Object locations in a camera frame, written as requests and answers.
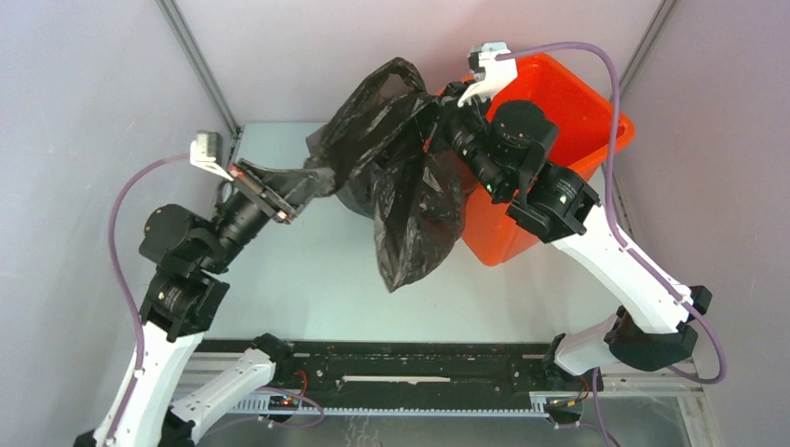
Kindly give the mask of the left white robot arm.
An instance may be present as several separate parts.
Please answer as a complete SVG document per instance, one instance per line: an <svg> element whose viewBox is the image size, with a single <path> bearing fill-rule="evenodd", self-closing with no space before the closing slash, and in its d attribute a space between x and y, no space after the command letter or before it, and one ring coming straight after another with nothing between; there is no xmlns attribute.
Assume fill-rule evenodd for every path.
<svg viewBox="0 0 790 447"><path fill-rule="evenodd" d="M231 197L211 219L180 205L154 210L140 254L155 265L143 300L133 305L136 342L122 385L102 423L78 446L193 446L253 391L287 386L293 350L266 333L208 383L176 399L187 362L228 292L220 275L269 223L292 222L333 179L328 168L229 166Z"/></svg>

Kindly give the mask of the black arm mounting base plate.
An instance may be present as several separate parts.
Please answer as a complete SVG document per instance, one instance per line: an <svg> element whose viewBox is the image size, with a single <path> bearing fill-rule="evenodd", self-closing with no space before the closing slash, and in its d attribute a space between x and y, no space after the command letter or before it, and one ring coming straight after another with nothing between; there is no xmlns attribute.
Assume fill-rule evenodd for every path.
<svg viewBox="0 0 790 447"><path fill-rule="evenodd" d="M278 388L329 407L530 409L541 393L590 397L594 380L549 364L546 344L292 341Z"/></svg>

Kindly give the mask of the black plastic trash bag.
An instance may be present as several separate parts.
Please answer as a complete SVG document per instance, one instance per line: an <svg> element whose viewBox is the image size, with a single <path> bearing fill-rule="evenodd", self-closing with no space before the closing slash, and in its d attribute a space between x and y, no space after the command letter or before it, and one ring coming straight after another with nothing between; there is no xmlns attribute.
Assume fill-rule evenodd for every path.
<svg viewBox="0 0 790 447"><path fill-rule="evenodd" d="M306 137L307 168L330 168L323 196L372 220L377 268L394 292L432 273L465 229L476 182L433 142L438 99L396 57L369 73L330 121Z"/></svg>

